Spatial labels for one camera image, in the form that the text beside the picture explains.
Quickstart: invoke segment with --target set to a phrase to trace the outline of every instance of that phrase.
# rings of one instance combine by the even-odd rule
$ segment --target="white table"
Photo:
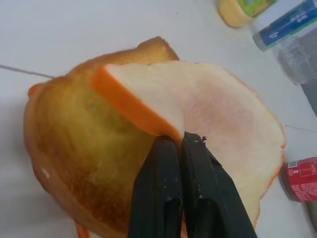
[[[317,130],[300,86],[248,29],[225,26],[212,0],[1,0],[0,64],[57,76],[104,53],[162,36],[182,60],[216,62],[257,90],[282,124]],[[72,221],[36,182],[22,140],[28,87],[45,81],[0,69],[0,238],[75,238]],[[317,155],[317,133],[286,128],[286,157]],[[259,238],[315,238],[276,180],[261,201]]]

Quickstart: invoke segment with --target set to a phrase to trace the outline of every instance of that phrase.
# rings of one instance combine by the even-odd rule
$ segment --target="blue label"
[[[283,37],[294,34],[317,18],[316,0],[307,0],[259,32],[264,44],[270,46]]]

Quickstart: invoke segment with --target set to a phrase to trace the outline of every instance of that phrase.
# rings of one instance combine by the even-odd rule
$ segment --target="yellow jar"
[[[254,21],[275,0],[220,0],[219,14],[231,27],[241,27]]]

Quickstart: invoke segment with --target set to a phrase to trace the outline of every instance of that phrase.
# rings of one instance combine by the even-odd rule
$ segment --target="red can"
[[[317,157],[285,163],[280,181],[291,200],[317,201]]]

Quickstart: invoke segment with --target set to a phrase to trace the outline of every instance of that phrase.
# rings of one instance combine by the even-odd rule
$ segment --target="black tongs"
[[[200,136],[185,133],[181,155],[158,137],[134,182],[128,238],[256,238],[238,191]]]

